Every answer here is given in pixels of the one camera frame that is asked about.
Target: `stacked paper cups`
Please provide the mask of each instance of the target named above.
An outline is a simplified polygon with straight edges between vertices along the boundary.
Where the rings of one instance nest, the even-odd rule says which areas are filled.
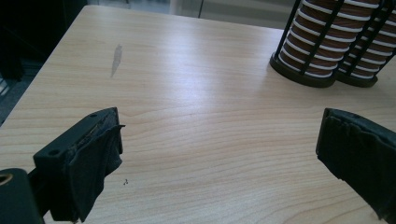
[[[290,17],[290,27],[271,65],[281,75],[313,87],[331,86],[340,74],[373,78],[396,47],[396,11],[393,11],[370,47],[361,52],[382,20],[373,17],[381,3],[381,0],[304,0],[295,9],[295,17]],[[351,68],[361,54],[361,60]]]
[[[375,36],[373,42],[369,43],[367,50],[362,52],[363,46],[371,35],[380,19],[375,18],[375,21],[370,25],[368,30],[363,34],[361,40],[358,41],[355,48],[348,53],[344,63],[341,65],[339,71],[344,75],[352,62],[361,54],[361,59],[358,61],[356,67],[351,71],[351,76],[371,79],[386,63],[387,58],[392,56],[396,50],[396,10],[388,17],[385,24],[381,27],[379,33]]]

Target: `floor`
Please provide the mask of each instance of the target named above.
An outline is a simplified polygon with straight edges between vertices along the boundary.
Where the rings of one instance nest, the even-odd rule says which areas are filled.
[[[88,0],[89,5],[122,7],[164,14],[168,14],[170,10],[170,0],[129,0],[128,2],[126,0]],[[41,63],[26,59],[22,59],[21,63],[24,70],[21,81],[2,79],[0,74],[0,127],[42,66]]]

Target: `wood grain surface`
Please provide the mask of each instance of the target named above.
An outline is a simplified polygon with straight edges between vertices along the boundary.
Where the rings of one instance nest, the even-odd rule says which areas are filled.
[[[0,129],[0,169],[31,171],[43,146],[116,106],[123,164],[86,223],[382,223],[315,148],[325,107],[396,131],[396,63],[371,89],[309,88],[269,65],[281,34],[85,7]]]

